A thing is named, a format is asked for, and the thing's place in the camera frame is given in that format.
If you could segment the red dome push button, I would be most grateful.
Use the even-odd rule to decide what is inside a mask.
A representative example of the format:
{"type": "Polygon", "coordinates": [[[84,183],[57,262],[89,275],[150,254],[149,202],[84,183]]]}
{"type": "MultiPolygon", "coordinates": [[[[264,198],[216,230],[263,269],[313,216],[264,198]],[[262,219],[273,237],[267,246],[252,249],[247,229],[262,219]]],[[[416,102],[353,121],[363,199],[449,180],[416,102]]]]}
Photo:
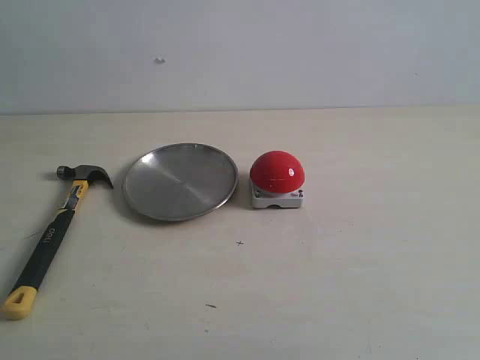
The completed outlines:
{"type": "Polygon", "coordinates": [[[292,154],[268,151],[260,155],[250,168],[249,179],[254,209],[302,207],[305,171],[292,154]]]}

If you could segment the black and yellow claw hammer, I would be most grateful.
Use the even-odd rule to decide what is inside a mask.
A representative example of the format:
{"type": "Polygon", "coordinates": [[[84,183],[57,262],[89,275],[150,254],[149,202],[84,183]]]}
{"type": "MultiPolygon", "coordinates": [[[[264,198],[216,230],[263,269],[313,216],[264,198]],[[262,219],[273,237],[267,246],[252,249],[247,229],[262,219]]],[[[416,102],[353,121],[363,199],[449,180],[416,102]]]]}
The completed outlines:
{"type": "Polygon", "coordinates": [[[104,182],[109,188],[113,188],[107,171],[100,166],[59,166],[56,176],[58,179],[71,181],[72,184],[64,202],[44,230],[22,273],[1,306],[1,312],[8,320],[22,320],[31,313],[38,290],[90,185],[104,182]]]}

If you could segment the round stainless steel plate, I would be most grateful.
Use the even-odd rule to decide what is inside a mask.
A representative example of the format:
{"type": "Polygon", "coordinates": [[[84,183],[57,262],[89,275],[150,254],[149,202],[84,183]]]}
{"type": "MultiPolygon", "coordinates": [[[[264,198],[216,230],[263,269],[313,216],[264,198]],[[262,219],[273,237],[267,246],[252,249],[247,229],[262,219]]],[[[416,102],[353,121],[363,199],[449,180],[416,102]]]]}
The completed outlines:
{"type": "Polygon", "coordinates": [[[220,208],[238,183],[238,168],[224,151],[206,144],[176,143],[133,162],[125,173],[122,192],[137,214],[180,222],[220,208]]]}

